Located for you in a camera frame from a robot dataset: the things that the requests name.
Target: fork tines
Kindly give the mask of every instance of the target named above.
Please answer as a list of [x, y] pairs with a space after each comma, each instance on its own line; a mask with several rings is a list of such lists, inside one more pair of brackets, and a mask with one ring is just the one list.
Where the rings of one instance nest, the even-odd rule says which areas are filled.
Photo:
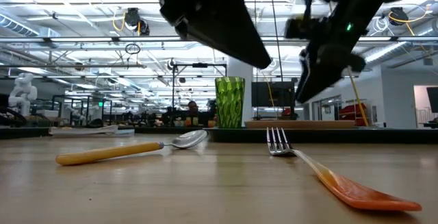
[[271, 129], [267, 127], [266, 141], [268, 143], [268, 149], [271, 155], [294, 156], [294, 152], [292, 151], [292, 146], [287, 141], [285, 131], [283, 130], [283, 128], [281, 128], [281, 133], [280, 133], [278, 127], [276, 127], [275, 130], [273, 127], [271, 127]]

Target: green glass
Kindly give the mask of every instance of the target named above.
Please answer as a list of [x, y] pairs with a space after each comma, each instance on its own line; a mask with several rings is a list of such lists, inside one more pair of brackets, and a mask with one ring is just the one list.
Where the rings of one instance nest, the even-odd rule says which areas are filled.
[[245, 79], [219, 77], [215, 83], [219, 128], [241, 128]]

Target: spoon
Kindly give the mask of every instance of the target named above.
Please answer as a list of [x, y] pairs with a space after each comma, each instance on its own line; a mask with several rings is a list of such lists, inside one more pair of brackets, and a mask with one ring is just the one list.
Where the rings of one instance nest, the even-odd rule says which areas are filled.
[[202, 142], [207, 135], [208, 133], [206, 131], [197, 130], [180, 135], [169, 144], [165, 144], [164, 142], [148, 142], [135, 145], [91, 149], [76, 153], [63, 153], [58, 155], [55, 161], [62, 166], [71, 166], [115, 158], [118, 156], [156, 151], [163, 149], [165, 146], [173, 146], [178, 149], [188, 149]]

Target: yellow spoon handle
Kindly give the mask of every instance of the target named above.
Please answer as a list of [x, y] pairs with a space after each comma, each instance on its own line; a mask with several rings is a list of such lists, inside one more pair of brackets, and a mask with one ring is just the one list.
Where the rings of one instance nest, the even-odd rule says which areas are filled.
[[110, 147], [103, 149], [92, 149], [77, 153], [64, 153], [56, 157], [56, 162], [62, 166], [85, 164], [97, 160], [115, 158], [123, 155], [132, 155], [135, 153], [144, 153], [163, 149], [162, 142], [149, 142], [138, 145], [125, 145], [119, 147]]

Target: wooden tabletop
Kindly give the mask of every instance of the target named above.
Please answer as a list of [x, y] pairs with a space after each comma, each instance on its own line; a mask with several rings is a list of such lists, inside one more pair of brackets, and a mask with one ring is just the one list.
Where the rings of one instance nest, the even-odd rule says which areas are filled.
[[354, 210], [298, 158], [272, 158], [263, 144], [205, 143], [82, 166], [59, 153], [135, 138], [0, 141], [0, 223], [436, 223], [438, 146], [297, 145], [356, 182], [416, 201], [421, 212]]

